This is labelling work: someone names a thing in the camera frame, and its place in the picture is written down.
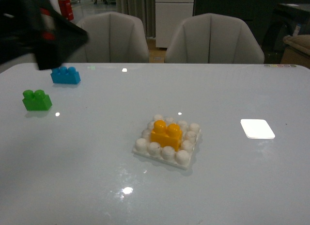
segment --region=toy block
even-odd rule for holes
[[[171,117],[157,114],[132,150],[140,156],[186,170],[200,135],[201,129],[196,123],[188,125],[182,120],[174,123]]]
[[[28,111],[47,111],[52,106],[49,95],[43,90],[26,90],[23,92],[23,103]]]
[[[151,142],[157,142],[161,147],[171,146],[175,151],[179,150],[182,140],[182,131],[179,125],[170,124],[166,128],[163,120],[154,122],[154,129],[151,132]]]
[[[54,68],[50,75],[53,83],[78,84],[81,81],[75,67],[69,67],[68,69],[65,66]]]

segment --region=wooden floor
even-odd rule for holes
[[[167,49],[157,48],[153,38],[147,38],[146,42],[150,52],[150,63],[164,63]]]

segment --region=chair backrest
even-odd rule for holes
[[[88,43],[68,61],[89,63],[148,63],[149,51],[141,20],[117,12],[88,16],[77,26]]]
[[[26,54],[12,59],[6,63],[0,64],[0,73],[17,64],[36,63],[34,54]]]
[[[176,27],[165,62],[262,64],[264,53],[244,21],[203,14],[187,18]]]

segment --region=floor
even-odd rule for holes
[[[72,22],[77,24],[82,18],[106,12],[116,12],[116,4],[105,4],[102,0],[98,0],[94,4],[94,0],[80,0],[80,2],[72,4],[74,19]],[[165,48],[157,48],[154,38],[146,40],[149,52],[150,63],[164,63],[166,54]]]

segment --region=gray curtain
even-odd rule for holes
[[[146,37],[155,37],[155,0],[116,0],[119,13],[141,19]]]

